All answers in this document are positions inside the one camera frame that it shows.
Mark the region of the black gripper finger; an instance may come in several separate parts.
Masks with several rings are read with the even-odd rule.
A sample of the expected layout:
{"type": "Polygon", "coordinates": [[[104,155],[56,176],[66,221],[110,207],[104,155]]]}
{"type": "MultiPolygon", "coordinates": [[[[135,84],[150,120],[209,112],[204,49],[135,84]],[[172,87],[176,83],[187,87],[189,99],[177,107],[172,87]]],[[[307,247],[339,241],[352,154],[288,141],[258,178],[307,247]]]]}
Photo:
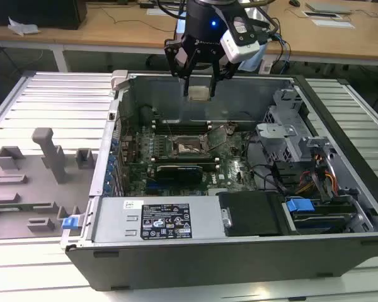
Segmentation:
{"type": "Polygon", "coordinates": [[[214,97],[217,83],[225,79],[232,79],[240,63],[233,64],[228,62],[226,65],[223,65],[222,68],[220,68],[218,61],[213,61],[210,64],[212,66],[212,77],[209,84],[209,97],[214,97]]]}
{"type": "Polygon", "coordinates": [[[199,48],[195,48],[194,39],[192,38],[185,38],[183,42],[167,39],[164,41],[164,52],[171,75],[184,80],[183,95],[187,97],[190,76],[199,59],[199,48]],[[176,59],[180,49],[183,49],[186,53],[186,60],[182,66],[179,65],[176,59]]]}

